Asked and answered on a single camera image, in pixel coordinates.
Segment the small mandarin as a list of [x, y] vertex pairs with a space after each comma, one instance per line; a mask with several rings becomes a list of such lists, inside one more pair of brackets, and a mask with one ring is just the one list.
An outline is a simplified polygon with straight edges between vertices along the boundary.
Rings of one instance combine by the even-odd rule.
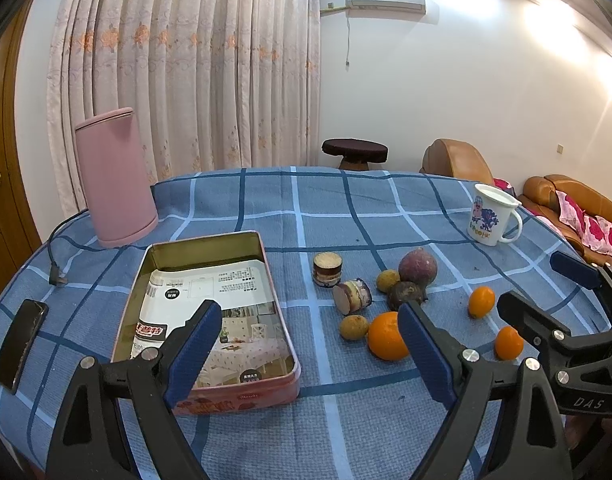
[[494, 350], [499, 360], [513, 361], [523, 352], [524, 339], [512, 326], [504, 326], [497, 334]]
[[473, 290], [468, 303], [468, 313], [471, 318], [484, 318], [496, 304], [495, 292], [487, 286]]

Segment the large orange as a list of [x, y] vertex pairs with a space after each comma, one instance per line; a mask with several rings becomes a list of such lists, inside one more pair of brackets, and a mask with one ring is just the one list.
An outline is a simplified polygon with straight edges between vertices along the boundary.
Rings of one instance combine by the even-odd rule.
[[369, 350], [377, 358], [395, 362], [409, 356], [409, 350], [398, 329], [398, 314], [389, 311], [378, 315], [367, 333]]

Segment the purple round turnip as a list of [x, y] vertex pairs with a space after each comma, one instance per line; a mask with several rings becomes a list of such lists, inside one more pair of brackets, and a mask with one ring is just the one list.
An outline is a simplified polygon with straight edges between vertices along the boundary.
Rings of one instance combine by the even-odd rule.
[[437, 276], [438, 268], [435, 258], [423, 247], [417, 247], [400, 260], [399, 278], [419, 287], [431, 285]]

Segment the dark passion fruit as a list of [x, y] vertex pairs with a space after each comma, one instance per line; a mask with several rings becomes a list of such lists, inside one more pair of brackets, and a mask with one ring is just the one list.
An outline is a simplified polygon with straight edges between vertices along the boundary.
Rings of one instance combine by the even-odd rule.
[[426, 300], [424, 287], [413, 282], [397, 282], [388, 293], [387, 304], [392, 311], [398, 311], [402, 304], [424, 304]]

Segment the yellow-brown longan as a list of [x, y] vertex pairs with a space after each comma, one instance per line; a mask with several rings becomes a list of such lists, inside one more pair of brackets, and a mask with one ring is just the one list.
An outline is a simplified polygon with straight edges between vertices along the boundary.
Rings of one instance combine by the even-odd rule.
[[387, 295], [399, 281], [400, 276], [397, 270], [386, 269], [377, 276], [376, 287], [379, 292]]
[[347, 341], [361, 340], [367, 335], [369, 321], [362, 315], [347, 315], [338, 325], [341, 337]]

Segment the sandwich cookie stack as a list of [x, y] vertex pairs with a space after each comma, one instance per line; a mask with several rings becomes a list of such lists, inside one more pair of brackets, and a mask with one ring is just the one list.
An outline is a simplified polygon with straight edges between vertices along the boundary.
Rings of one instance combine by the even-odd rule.
[[345, 281], [333, 287], [333, 299], [342, 315], [351, 315], [367, 309], [372, 304], [369, 286], [361, 278]]
[[342, 276], [343, 258], [336, 252], [319, 252], [313, 257], [312, 278], [321, 287], [334, 287]]

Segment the pink floral cushion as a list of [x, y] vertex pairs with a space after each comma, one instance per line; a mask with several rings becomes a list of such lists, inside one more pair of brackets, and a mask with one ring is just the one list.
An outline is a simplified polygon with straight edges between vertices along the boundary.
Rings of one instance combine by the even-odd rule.
[[612, 222], [587, 214], [565, 192], [556, 191], [556, 197], [560, 209], [559, 221], [571, 228], [586, 248], [612, 257]]

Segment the brown leather sofa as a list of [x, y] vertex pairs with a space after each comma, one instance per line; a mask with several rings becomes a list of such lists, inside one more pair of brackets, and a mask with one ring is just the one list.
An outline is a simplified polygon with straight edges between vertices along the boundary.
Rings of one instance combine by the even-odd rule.
[[583, 182], [548, 174], [529, 178], [520, 201], [547, 219], [588, 263], [612, 266], [612, 200]]

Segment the white cartoon mug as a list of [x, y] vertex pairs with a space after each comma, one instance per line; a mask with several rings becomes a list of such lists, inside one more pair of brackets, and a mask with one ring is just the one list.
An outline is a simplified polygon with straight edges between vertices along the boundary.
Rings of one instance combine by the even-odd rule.
[[[500, 188], [476, 183], [468, 234], [488, 247], [516, 242], [523, 232], [523, 219], [519, 214], [520, 201], [502, 192]], [[505, 237], [509, 219], [513, 217], [518, 225], [512, 237]]]

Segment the printed paper leaflet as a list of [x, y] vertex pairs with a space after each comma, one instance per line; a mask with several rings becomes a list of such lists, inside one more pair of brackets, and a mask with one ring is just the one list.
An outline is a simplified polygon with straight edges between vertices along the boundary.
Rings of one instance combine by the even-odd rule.
[[266, 266], [256, 259], [150, 272], [130, 356], [161, 348], [178, 328], [187, 335], [178, 362], [197, 374], [197, 389], [280, 378], [295, 365]]

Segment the pink metal tin box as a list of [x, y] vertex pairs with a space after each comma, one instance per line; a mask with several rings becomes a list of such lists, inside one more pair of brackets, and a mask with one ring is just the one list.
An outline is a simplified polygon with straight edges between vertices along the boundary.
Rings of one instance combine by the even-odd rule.
[[300, 364], [256, 231], [158, 243], [138, 267], [112, 350], [161, 361], [183, 415], [271, 408], [299, 393]]

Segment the blue plaid tablecloth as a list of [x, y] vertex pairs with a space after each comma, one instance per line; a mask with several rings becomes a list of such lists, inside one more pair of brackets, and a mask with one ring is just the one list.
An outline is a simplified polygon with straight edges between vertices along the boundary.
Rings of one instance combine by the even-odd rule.
[[564, 248], [530, 214], [512, 244], [486, 247], [466, 235], [470, 182], [387, 171], [280, 168], [195, 174], [158, 183], [157, 228], [119, 249], [100, 247], [88, 216], [71, 220], [36, 252], [0, 296], [0, 347], [20, 305], [48, 314], [15, 394], [0, 386], [0, 433], [36, 466], [48, 456], [55, 419], [85, 356], [112, 354], [120, 318], [150, 244], [256, 231], [301, 366], [298, 398], [240, 414], [182, 416], [179, 425], [214, 479], [407, 479], [445, 410], [409, 359], [387, 363], [338, 333], [331, 293], [312, 281], [319, 252], [343, 258], [344, 278], [373, 284], [410, 249], [438, 264], [425, 310], [461, 344], [492, 357], [501, 320], [473, 320], [471, 292], [517, 290], [576, 335], [606, 330], [597, 298], [550, 268]]

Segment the pink cylindrical kettle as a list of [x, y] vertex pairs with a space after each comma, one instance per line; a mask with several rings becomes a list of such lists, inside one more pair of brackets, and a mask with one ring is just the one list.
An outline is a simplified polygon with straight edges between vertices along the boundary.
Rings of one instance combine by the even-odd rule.
[[132, 108], [87, 119], [74, 128], [74, 140], [98, 242], [106, 248], [120, 247], [152, 232], [158, 214]]

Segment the dark round stool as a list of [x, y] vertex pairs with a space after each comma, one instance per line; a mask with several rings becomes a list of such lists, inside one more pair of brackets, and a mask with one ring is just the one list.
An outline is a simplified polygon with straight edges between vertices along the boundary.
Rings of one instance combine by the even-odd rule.
[[386, 145], [359, 139], [327, 139], [321, 150], [330, 156], [341, 156], [339, 168], [353, 171], [368, 171], [371, 164], [384, 164], [388, 156]]

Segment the floral beige curtain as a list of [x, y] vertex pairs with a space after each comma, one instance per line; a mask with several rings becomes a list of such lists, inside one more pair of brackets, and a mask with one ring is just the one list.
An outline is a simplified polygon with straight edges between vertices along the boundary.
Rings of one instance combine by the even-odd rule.
[[65, 214], [85, 205], [74, 129], [129, 107], [150, 182], [319, 154], [320, 0], [62, 0], [48, 142]]

